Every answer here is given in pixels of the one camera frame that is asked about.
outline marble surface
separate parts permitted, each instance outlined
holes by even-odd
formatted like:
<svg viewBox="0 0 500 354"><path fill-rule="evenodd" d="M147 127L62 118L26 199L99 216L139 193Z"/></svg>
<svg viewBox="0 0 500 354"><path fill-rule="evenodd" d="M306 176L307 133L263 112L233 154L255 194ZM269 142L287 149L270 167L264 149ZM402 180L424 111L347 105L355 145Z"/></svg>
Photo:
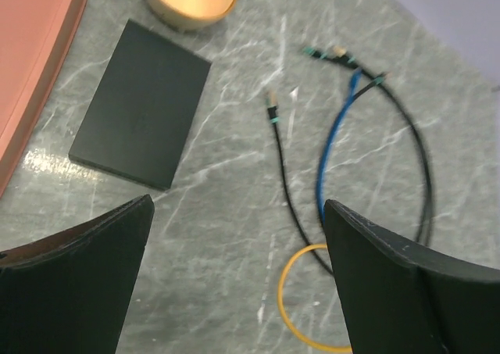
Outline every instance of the marble surface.
<svg viewBox="0 0 500 354"><path fill-rule="evenodd" d="M213 60L173 188L149 190L67 159L127 19ZM314 241L317 158L348 72L309 59L302 43L344 45L390 70L430 146L437 190L433 247L498 266L495 98L491 83L392 0L239 0L227 20L178 34L144 0L89 0L30 143L0 201L4 249L88 220L137 195L156 215L118 353L306 352L282 323L279 274L302 247L284 206L263 89L280 99L293 196ZM421 176L408 129L378 93L348 114L325 196L411 236ZM348 337L333 280L310 256L292 270L285 302L306 334Z"/></svg>

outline pink tray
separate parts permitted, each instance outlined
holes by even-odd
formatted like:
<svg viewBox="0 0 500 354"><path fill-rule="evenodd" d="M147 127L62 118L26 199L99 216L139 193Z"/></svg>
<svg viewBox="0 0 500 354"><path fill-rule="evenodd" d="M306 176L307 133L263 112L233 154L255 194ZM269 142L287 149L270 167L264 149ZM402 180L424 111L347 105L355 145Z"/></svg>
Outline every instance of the pink tray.
<svg viewBox="0 0 500 354"><path fill-rule="evenodd" d="M70 47L87 0L0 0L0 196Z"/></svg>

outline black rectangular pad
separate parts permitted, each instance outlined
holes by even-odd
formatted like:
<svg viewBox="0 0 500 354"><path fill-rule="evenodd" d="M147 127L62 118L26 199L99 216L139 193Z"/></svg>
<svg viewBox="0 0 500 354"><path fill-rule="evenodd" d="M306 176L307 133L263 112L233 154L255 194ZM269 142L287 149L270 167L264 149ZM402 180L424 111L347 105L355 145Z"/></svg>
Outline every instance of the black rectangular pad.
<svg viewBox="0 0 500 354"><path fill-rule="evenodd" d="M129 20L70 159L170 188L209 70L210 62Z"/></svg>

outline cable connector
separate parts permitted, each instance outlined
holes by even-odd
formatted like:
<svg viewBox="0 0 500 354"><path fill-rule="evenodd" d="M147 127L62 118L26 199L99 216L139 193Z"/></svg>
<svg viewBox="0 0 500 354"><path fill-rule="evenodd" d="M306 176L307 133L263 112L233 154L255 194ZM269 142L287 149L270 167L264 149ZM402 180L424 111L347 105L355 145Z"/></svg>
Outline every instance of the cable connector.
<svg viewBox="0 0 500 354"><path fill-rule="evenodd" d="M376 86L383 84L387 77L389 77L389 75L391 75L391 73L386 73L383 71L382 73L378 74L375 79L373 79L373 82Z"/></svg>
<svg viewBox="0 0 500 354"><path fill-rule="evenodd" d="M278 122L278 100L274 91L269 90L267 92L267 115L269 116L269 121L271 123Z"/></svg>
<svg viewBox="0 0 500 354"><path fill-rule="evenodd" d="M347 49L335 45L332 48L332 51L334 52L336 62L341 64L342 66L349 67L351 69L356 69L359 67L358 63L356 62L355 56L349 53Z"/></svg>

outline cable plug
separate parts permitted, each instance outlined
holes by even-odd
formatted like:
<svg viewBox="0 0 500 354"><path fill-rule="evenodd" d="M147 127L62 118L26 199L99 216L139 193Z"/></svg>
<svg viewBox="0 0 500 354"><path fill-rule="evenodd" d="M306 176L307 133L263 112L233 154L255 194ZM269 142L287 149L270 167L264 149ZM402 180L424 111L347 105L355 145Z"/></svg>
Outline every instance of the cable plug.
<svg viewBox="0 0 500 354"><path fill-rule="evenodd" d="M332 51L334 52L336 62L340 65L351 69L357 69L359 67L355 56L349 53L347 49L335 45Z"/></svg>
<svg viewBox="0 0 500 354"><path fill-rule="evenodd" d="M278 101L274 91L269 90L267 92L267 115L269 116L269 121L271 123L278 122Z"/></svg>

